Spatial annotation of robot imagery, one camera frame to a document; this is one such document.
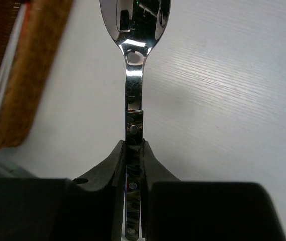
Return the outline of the dark handled spoon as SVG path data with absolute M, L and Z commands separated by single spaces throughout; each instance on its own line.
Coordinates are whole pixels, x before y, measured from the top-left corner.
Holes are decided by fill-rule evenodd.
M 145 62 L 166 29 L 170 1 L 100 1 L 107 32 L 125 60 L 125 237 L 140 231 L 140 152 L 143 142 L 142 89 Z

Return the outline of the white chopstick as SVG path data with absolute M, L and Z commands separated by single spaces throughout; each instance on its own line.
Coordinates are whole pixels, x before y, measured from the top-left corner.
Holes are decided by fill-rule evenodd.
M 15 19 L 13 29 L 10 33 L 10 37 L 4 52 L 4 56 L 0 65 L 0 107 L 4 98 L 4 93 L 6 85 L 8 82 L 11 67 L 13 65 L 13 60 L 17 45 L 19 42 L 21 28 L 24 22 L 25 13 L 27 11 L 27 3 L 22 3 L 19 6 L 18 14 Z
M 5 68 L 4 68 L 4 72 L 2 74 L 1 84 L 0 84 L 0 108 L 2 105 L 3 98 L 4 98 L 4 94 L 5 94 L 6 85 L 8 82 L 10 71 L 11 71 L 11 64 L 9 62 L 7 62 L 5 65 Z

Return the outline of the orange chopstick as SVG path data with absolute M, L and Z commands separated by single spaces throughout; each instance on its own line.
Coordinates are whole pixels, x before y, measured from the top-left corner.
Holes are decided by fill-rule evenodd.
M 26 34 L 26 31 L 27 31 L 27 27 L 28 27 L 28 22 L 29 22 L 29 18 L 30 18 L 30 11 L 31 11 L 31 4 L 32 4 L 32 1 L 31 0 L 28 0 L 28 1 L 25 1 L 25 13 L 24 13 L 24 19 L 23 19 L 23 23 L 22 23 L 22 26 L 21 26 L 21 30 L 20 30 L 20 35 L 19 35 L 19 42 L 18 43 L 21 43 L 25 34 Z

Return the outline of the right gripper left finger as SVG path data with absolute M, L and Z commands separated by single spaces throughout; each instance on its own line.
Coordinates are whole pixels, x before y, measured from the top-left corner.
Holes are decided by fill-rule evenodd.
M 125 153 L 73 180 L 0 177 L 0 240 L 120 240 Z

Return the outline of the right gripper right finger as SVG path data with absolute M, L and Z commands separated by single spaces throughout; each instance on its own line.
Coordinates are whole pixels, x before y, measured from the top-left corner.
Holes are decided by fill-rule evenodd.
M 269 193 L 254 182 L 181 181 L 141 147 L 146 240 L 286 240 Z

